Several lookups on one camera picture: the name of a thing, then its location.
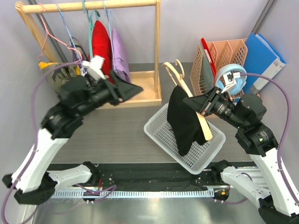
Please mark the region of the black trousers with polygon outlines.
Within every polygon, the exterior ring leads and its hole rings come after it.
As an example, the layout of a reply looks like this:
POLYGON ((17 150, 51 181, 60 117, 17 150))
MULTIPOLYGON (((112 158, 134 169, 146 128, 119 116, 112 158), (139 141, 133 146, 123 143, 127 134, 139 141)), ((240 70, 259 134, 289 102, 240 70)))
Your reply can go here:
POLYGON ((177 85, 170 96, 167 121, 174 133, 178 153, 185 156, 194 142, 204 145, 205 140, 196 112, 183 102, 188 97, 181 86, 177 85))

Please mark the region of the beige wooden hanger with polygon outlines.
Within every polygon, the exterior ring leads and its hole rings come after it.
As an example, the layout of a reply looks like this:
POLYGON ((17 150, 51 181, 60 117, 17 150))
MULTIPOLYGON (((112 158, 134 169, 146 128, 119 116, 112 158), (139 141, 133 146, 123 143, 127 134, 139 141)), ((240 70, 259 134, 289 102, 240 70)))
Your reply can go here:
MULTIPOLYGON (((174 77, 172 76, 172 73, 175 75, 175 77, 178 80, 178 82, 179 82, 180 86, 182 87, 182 89, 187 93, 187 96, 188 97, 192 97, 193 95, 192 95, 189 87, 187 86, 187 84, 184 81, 184 77, 185 77, 184 68, 183 68, 181 62, 178 59, 176 59, 175 65, 180 67, 181 72, 178 72, 173 67, 173 65, 171 65, 169 62, 164 62, 163 63, 163 66, 165 67, 165 69, 168 72, 169 76, 173 80, 174 84, 178 85, 177 82, 175 81, 174 77)), ((197 118, 199 120, 200 126, 202 128, 205 140, 206 141, 210 141, 213 138, 213 135, 212 135, 212 132, 211 132, 210 127, 208 125, 208 122, 206 121, 206 119, 204 118, 204 116, 202 116, 198 112, 196 112, 196 115, 197 115, 197 118)))

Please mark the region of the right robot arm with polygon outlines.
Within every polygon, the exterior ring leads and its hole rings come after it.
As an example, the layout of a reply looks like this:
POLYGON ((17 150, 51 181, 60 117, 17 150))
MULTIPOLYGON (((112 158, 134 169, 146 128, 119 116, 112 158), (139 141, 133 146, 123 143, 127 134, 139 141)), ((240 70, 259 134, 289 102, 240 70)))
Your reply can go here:
POLYGON ((284 177, 290 180, 290 176, 282 171, 284 165, 278 161, 278 142, 261 122, 267 111, 261 98, 245 93, 234 104, 226 93, 213 87, 206 94, 185 98, 183 102, 199 114, 214 114, 237 129, 237 142, 257 165, 267 187, 258 186, 226 160, 212 167, 212 182, 218 185, 225 182, 236 188, 257 207, 267 224, 297 224, 299 204, 283 180, 284 177))

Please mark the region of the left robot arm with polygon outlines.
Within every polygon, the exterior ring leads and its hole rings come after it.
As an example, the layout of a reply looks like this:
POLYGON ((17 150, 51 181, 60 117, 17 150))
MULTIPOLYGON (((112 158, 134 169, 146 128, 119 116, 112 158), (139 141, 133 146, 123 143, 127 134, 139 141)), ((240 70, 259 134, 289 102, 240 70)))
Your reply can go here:
POLYGON ((99 182, 100 171, 89 161, 57 173, 47 172, 47 168, 83 124, 84 116, 107 103, 116 106, 143 91, 142 87, 119 78, 114 71, 110 75, 113 83, 101 78, 89 87, 85 77, 76 76, 60 88, 59 102, 43 118, 37 143, 18 170, 2 178, 8 188, 16 190, 14 198, 18 204, 40 205, 60 189, 80 183, 92 187, 99 182))

